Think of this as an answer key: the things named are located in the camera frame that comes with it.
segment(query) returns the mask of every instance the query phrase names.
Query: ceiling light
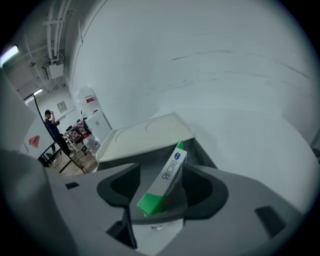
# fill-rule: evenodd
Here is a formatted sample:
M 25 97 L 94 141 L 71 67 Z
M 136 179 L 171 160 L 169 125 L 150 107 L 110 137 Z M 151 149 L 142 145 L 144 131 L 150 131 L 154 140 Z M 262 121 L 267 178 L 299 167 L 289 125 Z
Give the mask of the ceiling light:
M 37 90 L 33 95 L 37 95 L 42 92 L 42 89 Z
M 3 64 L 18 52 L 19 52 L 18 47 L 15 45 L 10 50 L 8 50 L 4 55 L 2 55 L 0 59 L 0 68 L 2 68 Z

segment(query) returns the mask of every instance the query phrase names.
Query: dark clothing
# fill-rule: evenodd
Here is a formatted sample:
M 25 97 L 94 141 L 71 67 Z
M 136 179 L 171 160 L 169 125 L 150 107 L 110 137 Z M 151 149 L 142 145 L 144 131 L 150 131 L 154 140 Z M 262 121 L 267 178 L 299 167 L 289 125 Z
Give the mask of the dark clothing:
M 62 134 L 60 134 L 60 136 L 58 137 L 55 137 L 55 140 L 60 146 L 60 148 L 63 150 L 63 152 L 69 156 L 71 153 L 71 150 L 69 149 L 64 137 L 62 137 Z
M 60 136 L 59 129 L 54 124 L 52 124 L 50 120 L 45 120 L 44 123 L 49 128 L 49 131 L 51 132 L 53 137 L 56 138 Z
M 63 135 L 60 133 L 59 129 L 54 124 L 52 124 L 52 122 L 50 120 L 45 120 L 44 123 L 48 127 L 52 136 L 54 137 L 55 142 L 58 143 L 58 145 L 60 146 L 62 151 L 69 156 L 71 150 L 69 149 L 69 147 L 68 147 L 65 139 L 63 138 Z

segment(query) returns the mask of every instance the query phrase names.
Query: red sign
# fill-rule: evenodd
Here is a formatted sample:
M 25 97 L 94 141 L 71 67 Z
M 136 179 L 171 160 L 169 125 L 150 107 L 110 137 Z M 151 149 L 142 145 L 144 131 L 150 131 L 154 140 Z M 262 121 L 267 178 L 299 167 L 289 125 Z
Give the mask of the red sign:
M 33 146 L 35 148 L 38 148 L 39 146 L 39 140 L 40 140 L 40 136 L 34 136 L 32 138 L 29 139 L 29 145 Z

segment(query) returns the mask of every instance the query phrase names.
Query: red object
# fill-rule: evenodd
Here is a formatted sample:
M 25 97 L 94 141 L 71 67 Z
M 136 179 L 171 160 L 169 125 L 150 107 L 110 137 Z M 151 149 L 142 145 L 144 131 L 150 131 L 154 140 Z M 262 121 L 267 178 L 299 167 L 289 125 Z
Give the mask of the red object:
M 29 145 L 33 146 L 35 148 L 38 148 L 39 146 L 39 140 L 40 140 L 40 136 L 34 136 L 32 138 L 29 139 Z
M 89 98 L 86 98 L 86 99 L 85 99 L 86 103 L 93 102 L 94 100 L 95 100 L 94 97 L 89 97 Z

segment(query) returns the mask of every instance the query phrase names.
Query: product box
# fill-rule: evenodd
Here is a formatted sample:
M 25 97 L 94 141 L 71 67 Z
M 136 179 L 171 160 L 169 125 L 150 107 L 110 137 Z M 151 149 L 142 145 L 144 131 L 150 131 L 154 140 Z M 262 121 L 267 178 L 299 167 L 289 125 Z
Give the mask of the product box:
M 137 203 L 136 206 L 146 216 L 163 212 L 172 194 L 181 184 L 182 165 L 187 159 L 187 151 L 183 150 L 183 146 L 182 141 L 177 144 L 154 183 Z

